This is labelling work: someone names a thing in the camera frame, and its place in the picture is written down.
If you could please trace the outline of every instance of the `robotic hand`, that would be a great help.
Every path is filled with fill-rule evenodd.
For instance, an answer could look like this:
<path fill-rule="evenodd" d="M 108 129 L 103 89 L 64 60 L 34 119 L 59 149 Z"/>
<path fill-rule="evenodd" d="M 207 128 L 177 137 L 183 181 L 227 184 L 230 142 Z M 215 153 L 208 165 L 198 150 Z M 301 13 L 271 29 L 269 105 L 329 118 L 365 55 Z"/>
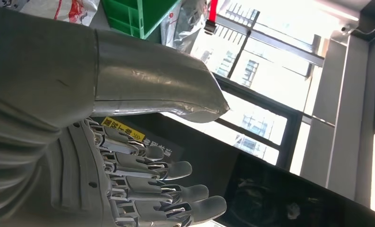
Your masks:
<path fill-rule="evenodd" d="M 96 150 L 99 136 L 83 119 L 171 112 L 210 122 L 228 109 L 214 77 L 195 58 L 132 37 L 0 8 L 0 223 L 114 226 L 114 217 L 125 218 L 125 213 L 142 227 L 152 223 L 150 218 L 161 223 L 171 218 L 180 226 L 205 221 L 195 214 L 212 202 L 155 201 L 147 207 L 160 214 L 144 216 L 132 201 L 137 211 L 117 203 L 113 213 L 111 179 L 101 170 L 105 162 Z M 113 140 L 108 132 L 100 135 L 101 142 Z M 166 163 L 152 164 L 161 158 L 155 149 L 133 141 L 111 145 L 105 148 L 123 146 L 116 156 L 128 150 L 126 155 L 143 161 L 158 179 L 180 174 Z M 211 217 L 222 213 L 209 210 Z"/>

